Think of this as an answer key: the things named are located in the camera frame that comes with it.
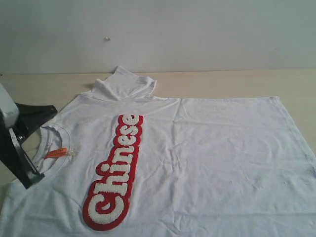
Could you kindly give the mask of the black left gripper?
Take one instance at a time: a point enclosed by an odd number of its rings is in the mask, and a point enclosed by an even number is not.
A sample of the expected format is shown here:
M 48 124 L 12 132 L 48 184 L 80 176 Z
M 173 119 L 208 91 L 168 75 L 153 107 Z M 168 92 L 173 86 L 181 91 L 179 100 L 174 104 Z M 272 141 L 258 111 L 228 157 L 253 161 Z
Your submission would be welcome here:
M 29 138 L 57 113 L 53 105 L 15 103 L 0 84 L 0 160 L 26 189 L 41 181 L 44 174 L 39 173 L 17 138 Z

